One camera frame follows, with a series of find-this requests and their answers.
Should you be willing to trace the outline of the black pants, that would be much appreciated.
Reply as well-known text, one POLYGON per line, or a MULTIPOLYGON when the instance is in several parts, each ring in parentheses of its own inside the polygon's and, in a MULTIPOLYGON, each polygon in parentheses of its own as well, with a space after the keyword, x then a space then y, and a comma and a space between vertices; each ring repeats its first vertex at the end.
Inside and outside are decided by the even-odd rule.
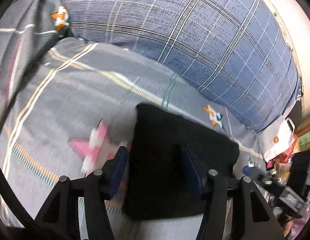
POLYGON ((199 215, 212 190, 209 170, 233 176, 238 145, 226 136, 154 105, 136 107, 122 209, 132 220, 199 215))

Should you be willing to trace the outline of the white paper bag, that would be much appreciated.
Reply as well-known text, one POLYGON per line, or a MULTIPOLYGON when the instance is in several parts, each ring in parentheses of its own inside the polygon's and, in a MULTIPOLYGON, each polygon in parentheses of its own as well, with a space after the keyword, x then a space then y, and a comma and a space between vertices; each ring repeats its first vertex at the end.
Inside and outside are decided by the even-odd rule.
POLYGON ((257 134, 259 146, 266 162, 286 151, 294 142, 295 125, 282 115, 257 134))

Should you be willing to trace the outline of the grey star-patterned bed sheet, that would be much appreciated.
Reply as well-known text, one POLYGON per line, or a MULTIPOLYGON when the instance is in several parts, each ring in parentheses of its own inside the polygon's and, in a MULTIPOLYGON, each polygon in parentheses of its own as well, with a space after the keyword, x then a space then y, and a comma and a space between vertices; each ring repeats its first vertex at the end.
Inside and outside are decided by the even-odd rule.
POLYGON ((239 149, 230 173, 263 165, 256 134, 224 107, 220 125, 203 111, 208 102, 169 68, 128 49, 66 37, 51 13, 60 0, 16 0, 0 20, 0 168, 34 217, 61 175, 84 176, 72 139, 87 140, 99 121, 112 142, 133 138, 136 106, 149 103, 226 136, 239 149))

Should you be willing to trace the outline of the blue plaid pillow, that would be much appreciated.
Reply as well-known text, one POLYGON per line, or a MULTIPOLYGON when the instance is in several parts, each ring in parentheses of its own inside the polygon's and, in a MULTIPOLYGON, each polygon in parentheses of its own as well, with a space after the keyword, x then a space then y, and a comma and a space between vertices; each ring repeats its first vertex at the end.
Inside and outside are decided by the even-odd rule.
POLYGON ((172 69, 256 132, 301 98, 290 46, 263 0, 62 0, 75 36, 172 69))

